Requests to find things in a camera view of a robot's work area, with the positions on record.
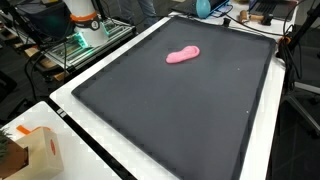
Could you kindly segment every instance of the box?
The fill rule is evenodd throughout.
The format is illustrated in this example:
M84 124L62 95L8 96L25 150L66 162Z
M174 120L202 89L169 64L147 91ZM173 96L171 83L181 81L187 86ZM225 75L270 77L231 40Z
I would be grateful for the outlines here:
M29 164L6 180L49 180L63 171L57 135L39 128L16 141L28 148Z

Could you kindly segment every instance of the metal frame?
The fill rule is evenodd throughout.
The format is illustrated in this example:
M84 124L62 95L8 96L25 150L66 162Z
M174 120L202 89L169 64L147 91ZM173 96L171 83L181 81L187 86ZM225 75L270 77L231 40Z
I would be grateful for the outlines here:
M113 27L109 30L109 41L96 48L88 48L83 49L81 47L78 47L77 49L73 50L71 53L68 53L67 55L67 62L66 62L66 70L70 73L74 70L80 69L81 67L85 66L87 63L94 60L97 56L100 56L101 54L105 53L106 51L110 50L112 47L118 45L121 41L126 40L133 36L135 34L135 27L130 26L129 24L123 23L121 21L117 20L110 20L104 22L105 25L117 24L117 26ZM17 32L15 29L11 29L6 27L7 30L9 30L11 33L17 35ZM21 41L25 44L27 40L27 35L19 31L19 35L21 38ZM34 44L35 42L29 38L28 44ZM55 46L52 50L48 51L45 56L61 66L64 67L64 44L61 43L57 46Z
M290 43L288 44L290 51L293 52L295 50L300 39L310 29L310 27L317 20L318 17L320 17L320 3L316 6L315 9L311 9L308 12L308 18L303 23L299 31L292 37ZM308 84L295 82L295 87L308 92L315 93L315 94L320 94L320 88L317 88ZM299 112L300 115L302 115L302 117L311 125L311 127L313 128L317 136L320 135L319 124L315 121L315 119L310 115L310 113L301 105L301 103L292 94L285 94L281 99L281 104L284 101L289 102L291 106L295 108L295 110Z

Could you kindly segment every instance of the floor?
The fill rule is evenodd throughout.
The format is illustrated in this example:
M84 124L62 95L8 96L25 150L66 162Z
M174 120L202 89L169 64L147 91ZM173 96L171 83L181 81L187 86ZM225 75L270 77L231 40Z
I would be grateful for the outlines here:
M110 7L111 16L119 16L117 0L102 0L104 7L106 2ZM157 14L167 15L170 7L176 2L171 0L154 0ZM296 23L302 24L306 18L306 12L310 8L312 1L306 1L298 11ZM135 22L142 22L143 15L137 1L133 1ZM138 31L144 30L143 23L138 26ZM316 54L320 52L320 30L310 31L301 41L303 74L302 81L319 85L320 87L320 59ZM23 99L32 99L31 88L25 74L23 73L26 58L16 54L12 48L4 47L0 49L0 70L7 73L17 81L18 87L3 102L0 103L0 120L8 119L10 111ZM295 54L295 61L298 62L299 53ZM61 82L43 81L43 78L34 73L34 81L38 89L38 95L47 96L55 89L59 88ZM298 91L295 93L299 101L306 107L314 118L320 123L320 103L312 104L310 100L314 95ZM20 113L28 107L20 108ZM271 180L316 180L320 179L320 139L314 139L309 133L309 126L302 117L287 103L279 108L278 124L274 136L273 149L270 161L270 171L267 179Z

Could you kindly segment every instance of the cable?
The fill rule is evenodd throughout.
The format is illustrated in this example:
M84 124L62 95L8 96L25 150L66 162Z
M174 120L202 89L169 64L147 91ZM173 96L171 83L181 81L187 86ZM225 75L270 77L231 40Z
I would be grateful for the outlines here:
M250 26L247 26L247 25L242 24L241 22L239 22L239 21L235 20L234 18L232 18L232 17L231 17L231 16L229 16L228 14L226 14L226 16L227 16L228 18L230 18L231 20L233 20L234 22L236 22L236 23L238 23L238 24L240 24L240 25L242 25L242 26L244 26L244 27L246 27L246 28L248 28L248 29L251 29L251 30L254 30L254 31L257 31L257 32L260 32L260 33L264 33L264 34L273 35L273 36L283 36L282 34L276 34L276 33L271 33L271 32L261 31L261 30L258 30L258 29L255 29L255 28L252 28L252 27L250 27Z
M300 4L304 3L306 0L301 0L299 3L297 3L287 14L285 20L284 20L284 24L283 24L283 38L282 40L279 42L279 54L280 54L280 58L283 59L283 61L285 62L285 66L286 66L286 73L285 73L285 84L286 84L286 90L292 91L294 90L294 82L295 82L295 75L297 76L298 79L301 79L303 76L303 71L302 71L302 51L301 51L301 45L300 43L298 43L298 48L299 48L299 53L300 53L300 68L298 70L297 66L295 65L294 61L293 61L293 55L288 47L289 42L287 42L287 39L290 39L288 37L288 33L291 27L293 27L292 25L290 25L287 30L286 30L286 23L287 20L289 18L289 16L294 12L294 10L296 9L297 6L299 6Z
M102 3L104 3L104 4L107 6L107 9L108 9L107 14L108 14L108 16L109 16L109 19L110 19L111 22L113 23L113 25L117 25L117 24L113 21L113 19L111 18L111 13L110 13L109 4L108 4L107 2L105 2L104 0L102 0Z
M289 13L287 14L286 18L284 19L284 23L283 23L283 36L286 36L286 23L287 23L287 20L289 18L289 16L291 15L291 13L296 9L297 6L299 6L300 4L304 3L306 0L301 0L299 3L297 3L290 11Z
M244 30L246 32L250 32L250 33L255 33L257 35L260 35L260 36L263 36L263 37L266 37L266 35L262 34L262 33L259 33L259 32L256 32L256 31L250 31L248 29L244 29L244 28L239 28L239 27L232 27L232 26L229 26L229 29L235 29L235 30Z
M29 76L29 74L28 74L28 69L27 69L27 68L28 68L28 65L30 64L31 60L32 60L32 59L34 58L34 56L36 56L38 53L40 53L40 52L37 52L37 53L33 54L33 55L28 59L27 63L24 65L24 73L25 73L25 75L27 76L28 81L29 81L29 83L30 83L30 85L31 85L32 96L33 96L33 99L34 99L35 102L38 101L38 100L37 100L37 96L36 96L36 91L35 91L35 89L34 89L34 84L33 84L32 80L31 80L31 78L30 78L30 76Z
M32 66L32 68L31 68L31 73L30 73L31 81L32 81L32 83L33 83L33 86L34 86L35 89L37 89L39 92L42 92L42 93L44 93L44 94L47 94L48 92L44 92L44 91L42 91L40 88L38 88L38 86L36 86L36 84L34 83L34 79L33 79L33 72L34 72L34 69L35 69L36 65L42 60L42 57L43 57L46 53L48 53L48 51L49 51L50 49L52 49L52 48L53 48L53 47L51 47L51 48L43 51L43 52L38 56L38 58L37 58L37 59L34 61L34 63L33 63L33 66Z
M222 12L220 10L216 10L216 12L220 12L221 13L220 16L213 16L213 15L211 15L211 16L215 17L215 18L221 18L221 17L225 16L226 14L228 14L233 9L233 5L231 5L231 4L230 5L226 5L225 7L231 7L231 8L228 11L225 11L225 12Z

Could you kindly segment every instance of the white table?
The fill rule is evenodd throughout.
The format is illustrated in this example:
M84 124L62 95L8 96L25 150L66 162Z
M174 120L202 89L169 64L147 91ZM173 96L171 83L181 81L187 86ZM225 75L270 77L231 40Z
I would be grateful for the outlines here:
M245 5L233 4L233 6L234 9L229 14L233 18L237 18L241 10L248 9L248 6ZM288 26L293 24L292 22L295 20L295 14L296 11L292 21L287 23ZM98 72L100 69L115 60L121 54L129 50L139 41L144 39L147 35L162 26L168 20L169 18L162 19L157 24L147 29L110 55L106 56L94 66L50 95L50 98L56 104L58 104L72 119L76 121L76 123L83 127L86 132L88 132L98 143L101 144L101 146L103 146L139 180L167 180L177 179L177 177L160 166L157 162L134 146L129 140L123 137L86 106L81 104L71 94L71 91ZM208 18L200 21L211 24L222 24L223 18ZM261 26L256 22L248 23L247 25L263 31L282 34L283 21L273 20L272 26L270 27ZM235 22L231 22L230 26L244 28ZM255 117L247 154L241 173L241 180L262 180L266 177L284 74L285 68L283 62L273 57Z
M64 171L53 180L121 180L45 102L36 104L4 127L13 140L23 137L16 130L19 125L29 130L46 126L57 134Z

